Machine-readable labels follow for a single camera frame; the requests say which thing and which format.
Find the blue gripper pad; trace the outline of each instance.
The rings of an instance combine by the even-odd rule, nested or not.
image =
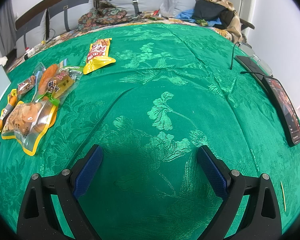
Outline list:
[[[87,192],[87,189],[102,162],[102,158],[102,148],[98,146],[75,179],[75,186],[72,194],[76,199]]]
[[[197,158],[198,163],[209,180],[214,193],[225,200],[228,196],[226,179],[203,147],[199,148]]]

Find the red and yellow package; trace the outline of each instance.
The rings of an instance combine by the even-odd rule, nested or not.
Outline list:
[[[90,45],[86,65],[83,68],[83,73],[85,75],[98,68],[115,62],[114,58],[108,57],[110,40],[112,40],[112,38],[99,39]]]

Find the yellow stick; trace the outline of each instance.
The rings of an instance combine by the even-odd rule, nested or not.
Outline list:
[[[284,190],[283,190],[283,185],[282,182],[280,181],[281,184],[281,189],[282,189],[282,195],[283,195],[283,204],[284,204],[284,211],[286,211],[286,199],[284,197]]]

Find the curtain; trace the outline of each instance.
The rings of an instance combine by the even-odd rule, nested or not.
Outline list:
[[[15,18],[11,0],[7,0],[0,8],[0,52],[3,56],[12,51],[16,45]]]

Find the metal screw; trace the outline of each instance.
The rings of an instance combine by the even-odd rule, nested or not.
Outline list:
[[[37,178],[39,178],[39,174],[38,173],[32,174],[31,179],[37,179]]]
[[[269,175],[266,174],[266,173],[262,174],[262,177],[263,177],[264,179],[269,179],[269,178],[270,178]]]
[[[69,170],[69,169],[64,169],[63,171],[61,171],[61,174],[62,174],[63,176],[67,176],[67,175],[69,175],[69,173],[70,173],[70,170]]]
[[[237,171],[237,170],[232,170],[232,171],[231,171],[231,174],[232,174],[233,176],[238,177],[238,176],[240,175],[240,172]]]

